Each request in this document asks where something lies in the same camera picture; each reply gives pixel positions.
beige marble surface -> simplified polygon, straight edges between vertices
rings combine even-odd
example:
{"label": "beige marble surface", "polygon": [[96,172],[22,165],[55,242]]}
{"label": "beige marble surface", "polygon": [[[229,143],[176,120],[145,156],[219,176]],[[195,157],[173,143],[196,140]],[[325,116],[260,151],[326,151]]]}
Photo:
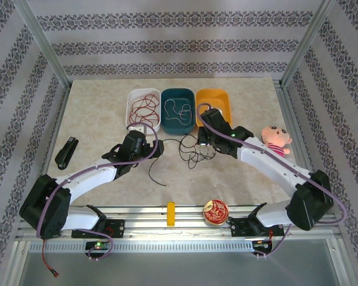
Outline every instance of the beige marble surface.
{"label": "beige marble surface", "polygon": [[[124,118],[128,93],[136,88],[189,88],[195,94],[203,88],[221,88],[231,101],[234,127],[241,125],[260,138],[266,125],[285,127],[271,78],[226,79],[135,79],[75,80],[64,113],[48,174],[66,175],[96,162],[111,147],[123,142],[126,135]],[[158,132],[160,139],[172,138]],[[79,140],[66,170],[60,171],[54,158],[66,140]],[[287,156],[295,161],[292,155]],[[205,204],[219,198],[226,204],[275,203],[289,199],[274,182],[248,164],[231,156],[216,154],[210,161],[198,163],[189,170],[178,154],[178,143],[165,142],[164,155],[152,168],[151,175],[167,187],[155,184],[148,177],[152,160],[141,163],[123,177],[78,198],[73,204],[82,206],[125,206]]]}

patterned wallpaper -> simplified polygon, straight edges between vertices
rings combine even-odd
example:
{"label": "patterned wallpaper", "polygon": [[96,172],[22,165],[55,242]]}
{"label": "patterned wallpaper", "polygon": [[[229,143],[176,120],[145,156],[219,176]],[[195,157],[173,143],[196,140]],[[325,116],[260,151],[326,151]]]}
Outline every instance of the patterned wallpaper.
{"label": "patterned wallpaper", "polygon": [[315,169],[348,210],[341,227],[358,277],[358,1],[337,1],[288,92]]}
{"label": "patterned wallpaper", "polygon": [[70,79],[280,79],[320,0],[32,0]]}
{"label": "patterned wallpaper", "polygon": [[45,163],[63,94],[13,3],[0,0],[0,283],[24,192]]}

yellow block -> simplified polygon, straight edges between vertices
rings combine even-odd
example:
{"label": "yellow block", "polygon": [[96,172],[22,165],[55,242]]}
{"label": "yellow block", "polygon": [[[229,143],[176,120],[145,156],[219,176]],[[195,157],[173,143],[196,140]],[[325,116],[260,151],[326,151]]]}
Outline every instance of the yellow block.
{"label": "yellow block", "polygon": [[172,201],[167,204],[167,226],[175,226],[175,203]]}

red tin lid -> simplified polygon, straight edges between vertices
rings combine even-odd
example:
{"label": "red tin lid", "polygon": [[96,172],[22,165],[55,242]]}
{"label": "red tin lid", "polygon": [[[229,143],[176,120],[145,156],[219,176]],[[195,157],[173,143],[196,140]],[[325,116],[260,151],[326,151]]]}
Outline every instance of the red tin lid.
{"label": "red tin lid", "polygon": [[228,217],[228,206],[221,200],[211,200],[204,206],[204,218],[212,225],[222,225]]}

plush doll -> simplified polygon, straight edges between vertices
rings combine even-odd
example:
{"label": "plush doll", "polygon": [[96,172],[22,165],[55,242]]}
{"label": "plush doll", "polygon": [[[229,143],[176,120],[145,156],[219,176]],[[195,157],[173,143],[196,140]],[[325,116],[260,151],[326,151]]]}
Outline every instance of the plush doll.
{"label": "plush doll", "polygon": [[284,146],[290,144],[292,139],[285,129],[276,126],[266,126],[262,130],[262,141],[267,147],[282,157],[285,154],[290,154],[290,149],[284,148]]}

